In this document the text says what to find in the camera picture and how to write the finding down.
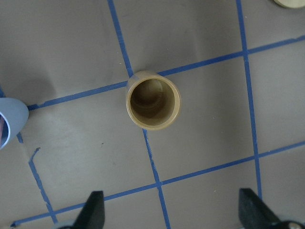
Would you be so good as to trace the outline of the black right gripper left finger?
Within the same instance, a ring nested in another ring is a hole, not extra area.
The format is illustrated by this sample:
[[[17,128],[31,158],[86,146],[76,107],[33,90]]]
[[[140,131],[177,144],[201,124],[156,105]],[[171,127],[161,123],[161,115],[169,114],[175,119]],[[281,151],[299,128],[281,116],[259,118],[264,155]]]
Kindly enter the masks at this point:
[[[103,191],[93,191],[76,218],[72,229],[102,229],[105,223]]]

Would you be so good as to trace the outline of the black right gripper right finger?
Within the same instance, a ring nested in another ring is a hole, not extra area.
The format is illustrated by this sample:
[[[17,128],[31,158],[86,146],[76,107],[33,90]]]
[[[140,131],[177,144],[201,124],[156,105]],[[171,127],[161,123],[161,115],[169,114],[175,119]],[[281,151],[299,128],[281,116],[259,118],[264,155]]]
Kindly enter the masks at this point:
[[[274,212],[250,188],[239,189],[238,217],[245,229],[285,229]]]

